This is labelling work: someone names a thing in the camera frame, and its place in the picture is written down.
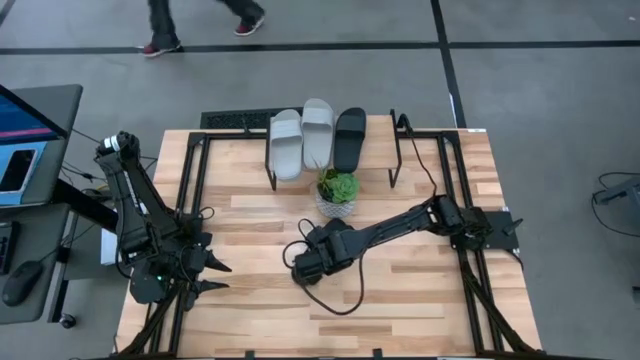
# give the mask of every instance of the wooden table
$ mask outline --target wooden table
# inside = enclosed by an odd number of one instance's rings
[[[475,205],[486,210],[503,207],[487,134],[459,133]],[[170,206],[176,203],[188,134],[179,130],[164,135],[154,183]],[[436,142],[416,142],[438,193],[444,193]],[[365,163],[378,158],[380,163],[395,164],[395,152],[367,145],[373,150],[363,149]],[[411,142],[401,140],[401,150],[403,166],[395,189],[389,187],[386,171],[356,172],[361,192],[347,223],[362,228],[430,196],[432,186]],[[273,192],[264,171],[263,140],[215,140],[210,151],[202,205],[212,206],[216,215],[205,227],[214,234],[214,254],[233,272],[206,270],[201,278],[226,282],[231,288],[202,294],[185,315],[179,356],[243,356],[245,350],[270,357],[371,356],[373,348],[382,348],[385,356],[473,354],[458,259],[448,238],[421,232],[371,249],[364,263],[364,304],[349,316],[334,316],[307,298],[281,260],[284,246],[301,238],[300,218],[327,222],[314,202],[315,175],[304,173],[295,182],[279,182]],[[448,153],[458,186],[453,151]],[[189,194],[198,158],[196,153]],[[485,255],[496,305],[526,342],[539,347],[520,266],[504,251],[489,250]],[[357,268],[325,277],[312,292],[337,309],[351,307],[359,294]],[[485,347],[490,348],[486,315],[478,307]],[[146,309],[127,295],[117,335],[119,348],[142,328]],[[161,350],[168,345],[173,311],[168,314]]]

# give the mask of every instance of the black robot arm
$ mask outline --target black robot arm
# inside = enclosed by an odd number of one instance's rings
[[[205,267],[231,271],[207,246],[200,214],[168,208],[140,163],[140,142],[126,132],[104,139],[95,161],[104,171],[118,212],[116,266],[120,255],[133,268],[130,291],[139,303],[159,302],[176,282],[188,283],[187,310],[198,295],[226,284],[198,281]]]
[[[465,234],[469,243],[476,243],[491,232],[491,225],[480,208],[461,209],[442,195],[361,230],[334,219],[307,235],[309,249],[295,257],[293,278],[300,285],[313,285],[323,274],[348,268],[367,249],[414,231],[441,236]]]

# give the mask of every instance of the black floor stripe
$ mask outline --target black floor stripe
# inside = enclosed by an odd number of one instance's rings
[[[351,42],[317,44],[270,45],[195,45],[185,46],[186,53],[225,53],[259,51],[317,51],[317,50],[418,50],[437,49],[436,42]],[[134,47],[84,47],[84,48],[0,48],[0,55],[105,55],[137,54]]]
[[[460,96],[460,90],[458,89],[458,82],[456,81],[456,72],[453,68],[453,59],[451,58],[451,51],[449,50],[449,41],[447,40],[447,32],[444,26],[440,1],[431,0],[431,9],[433,10],[433,18],[435,20],[436,30],[438,31],[440,53],[442,55],[444,73],[447,79],[447,88],[449,89],[449,96],[451,97],[451,103],[453,105],[455,124],[456,127],[466,128],[467,121],[464,117],[464,111],[462,110],[462,98]]]
[[[16,0],[7,0],[7,2],[4,3],[2,9],[0,9],[0,26],[2,26],[4,19],[6,19],[9,15],[9,11],[11,11],[11,8],[13,7],[13,4],[15,4],[15,2]]]
[[[640,40],[451,42],[450,49],[587,49],[640,47]]]

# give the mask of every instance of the monitor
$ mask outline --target monitor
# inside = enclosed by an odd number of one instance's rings
[[[66,131],[0,85],[0,145],[64,138]]]

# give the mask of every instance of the phone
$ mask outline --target phone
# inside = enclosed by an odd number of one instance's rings
[[[0,193],[24,191],[33,171],[35,157],[35,149],[16,150],[11,155],[7,170],[0,181]]]

